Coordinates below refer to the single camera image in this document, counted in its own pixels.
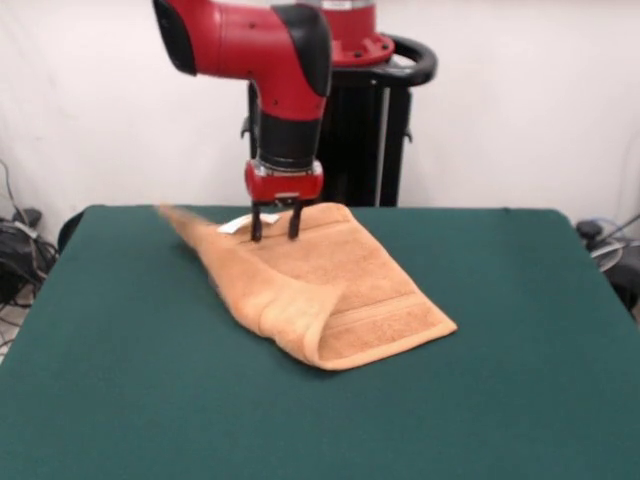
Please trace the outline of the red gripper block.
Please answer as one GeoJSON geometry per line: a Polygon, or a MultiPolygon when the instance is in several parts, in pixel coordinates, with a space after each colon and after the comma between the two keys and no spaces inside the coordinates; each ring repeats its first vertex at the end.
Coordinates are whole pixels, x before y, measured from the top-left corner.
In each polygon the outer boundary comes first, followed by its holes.
{"type": "Polygon", "coordinates": [[[314,200],[322,190],[324,171],[321,163],[314,160],[310,169],[300,171],[280,171],[267,168],[257,160],[249,160],[245,165],[245,184],[251,202],[251,241],[262,239],[260,203],[275,203],[297,198],[292,204],[288,227],[288,237],[299,236],[302,214],[301,200],[314,200]]]}

